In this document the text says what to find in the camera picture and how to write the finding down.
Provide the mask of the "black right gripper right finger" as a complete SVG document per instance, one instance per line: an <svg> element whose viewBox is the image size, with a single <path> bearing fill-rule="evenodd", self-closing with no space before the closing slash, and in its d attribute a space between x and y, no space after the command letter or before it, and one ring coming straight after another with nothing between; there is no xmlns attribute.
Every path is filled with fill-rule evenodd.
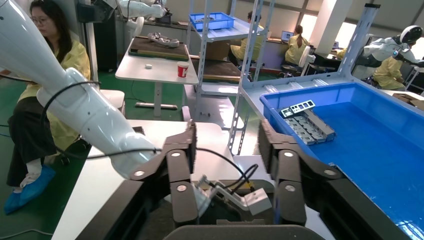
<svg viewBox="0 0 424 240"><path fill-rule="evenodd" d="M309 197L303 188L318 190L327 181L341 179L341 172L306 154L294 137L276 132L266 119L259 124L258 145L265 170L275 182L274 222L304 226Z"/></svg>

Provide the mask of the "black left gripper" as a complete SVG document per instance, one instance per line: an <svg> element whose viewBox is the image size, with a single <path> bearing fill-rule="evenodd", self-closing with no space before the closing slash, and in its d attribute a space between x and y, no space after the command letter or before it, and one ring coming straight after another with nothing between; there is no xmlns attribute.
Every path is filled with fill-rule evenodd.
<svg viewBox="0 0 424 240"><path fill-rule="evenodd" d="M228 220L230 222L264 220L265 222L272 222L273 219L274 211L272 208L252 215L249 211L244 211L235 204L221 198L213 198L206 210L207 222L216 222L217 220Z"/></svg>

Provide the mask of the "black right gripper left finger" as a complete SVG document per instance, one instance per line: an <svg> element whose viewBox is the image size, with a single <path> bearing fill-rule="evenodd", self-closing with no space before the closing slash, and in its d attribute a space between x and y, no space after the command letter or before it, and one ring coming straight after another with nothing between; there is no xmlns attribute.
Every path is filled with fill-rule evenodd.
<svg viewBox="0 0 424 240"><path fill-rule="evenodd" d="M197 127L189 120L182 133L165 139L159 155L138 168L134 176L140 184L135 192L136 204L150 212L151 206L166 196L171 197L172 217L176 227L196 225L199 211L191 183L196 160Z"/></svg>

